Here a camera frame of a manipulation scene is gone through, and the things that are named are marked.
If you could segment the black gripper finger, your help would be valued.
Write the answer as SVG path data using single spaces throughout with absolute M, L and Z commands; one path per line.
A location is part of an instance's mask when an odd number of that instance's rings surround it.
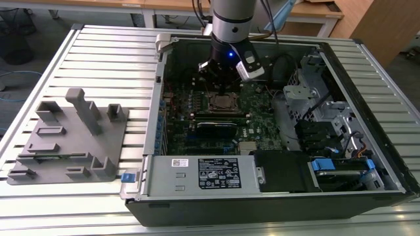
M 209 61 L 199 64 L 199 74 L 205 80 L 205 85 L 211 87 L 212 91 L 216 91 L 219 95 L 225 94 L 225 83 L 219 71 L 215 70 L 215 66 Z
M 239 79 L 237 70 L 235 68 L 229 68 L 225 71 L 224 76 L 224 93 L 235 90 L 237 79 Z

